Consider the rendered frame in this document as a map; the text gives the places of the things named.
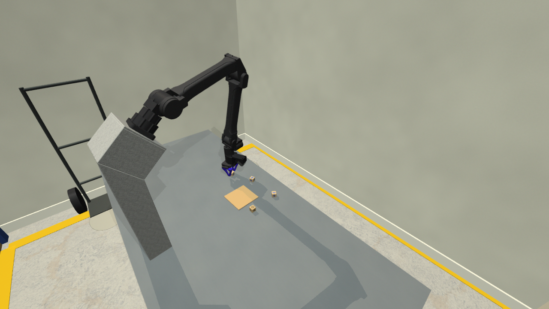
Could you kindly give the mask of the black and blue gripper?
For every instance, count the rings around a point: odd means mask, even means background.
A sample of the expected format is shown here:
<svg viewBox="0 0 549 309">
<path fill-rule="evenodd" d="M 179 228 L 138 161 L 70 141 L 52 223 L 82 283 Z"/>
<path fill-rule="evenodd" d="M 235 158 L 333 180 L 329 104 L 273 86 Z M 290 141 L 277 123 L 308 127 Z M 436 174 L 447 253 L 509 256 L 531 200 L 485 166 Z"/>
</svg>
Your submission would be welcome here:
<svg viewBox="0 0 549 309">
<path fill-rule="evenodd" d="M 233 156 L 233 155 L 231 155 L 231 156 Z M 226 156 L 225 155 L 225 161 L 222 162 L 222 169 L 225 170 L 225 172 L 227 173 L 228 176 L 231 176 L 232 170 L 235 171 L 236 168 L 237 168 L 237 165 L 238 165 L 237 162 L 235 162 L 233 165 L 227 163 L 227 157 L 231 157 L 231 156 Z M 234 166 L 235 166 L 235 168 L 234 168 Z M 229 171 L 229 174 L 228 174 L 227 170 Z"/>
</svg>

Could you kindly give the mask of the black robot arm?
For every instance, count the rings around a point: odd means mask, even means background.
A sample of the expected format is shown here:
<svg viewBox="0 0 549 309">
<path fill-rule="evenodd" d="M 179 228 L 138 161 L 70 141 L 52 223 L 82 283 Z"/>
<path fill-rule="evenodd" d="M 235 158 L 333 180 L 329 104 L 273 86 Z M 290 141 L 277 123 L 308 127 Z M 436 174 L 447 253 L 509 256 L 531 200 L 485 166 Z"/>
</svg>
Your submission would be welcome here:
<svg viewBox="0 0 549 309">
<path fill-rule="evenodd" d="M 237 162 L 240 166 L 244 166 L 247 157 L 234 151 L 243 147 L 242 139 L 237 136 L 237 123 L 242 89 L 246 88 L 248 84 L 249 75 L 246 73 L 241 58 L 227 53 L 225 54 L 225 58 L 217 64 L 199 73 L 187 82 L 171 89 L 166 88 L 165 90 L 157 89 L 152 91 L 143 104 L 144 107 L 139 113 L 135 113 L 132 118 L 128 118 L 126 123 L 131 129 L 154 140 L 156 138 L 154 133 L 158 129 L 157 125 L 161 121 L 161 117 L 169 119 L 180 117 L 183 109 L 188 106 L 188 102 L 194 96 L 226 77 L 229 92 L 227 118 L 222 134 L 222 143 L 225 144 L 224 150 L 226 156 L 234 154 L 231 157 L 227 157 L 227 163 L 233 165 Z"/>
</svg>

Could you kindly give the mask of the orange flat mat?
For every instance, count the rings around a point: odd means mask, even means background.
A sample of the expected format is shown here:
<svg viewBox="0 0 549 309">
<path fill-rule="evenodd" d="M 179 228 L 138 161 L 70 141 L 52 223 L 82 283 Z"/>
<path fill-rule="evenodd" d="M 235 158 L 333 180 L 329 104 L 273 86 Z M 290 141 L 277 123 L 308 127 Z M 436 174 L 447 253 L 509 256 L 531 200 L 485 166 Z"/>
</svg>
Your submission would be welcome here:
<svg viewBox="0 0 549 309">
<path fill-rule="evenodd" d="M 236 209 L 240 210 L 244 206 L 248 205 L 252 201 L 254 201 L 256 198 L 258 198 L 257 195 L 255 195 L 252 191 L 250 191 L 248 188 L 246 188 L 244 185 L 237 188 L 235 191 L 230 192 L 228 195 L 224 196 L 227 198 L 229 202 L 233 206 L 236 207 Z"/>
</svg>

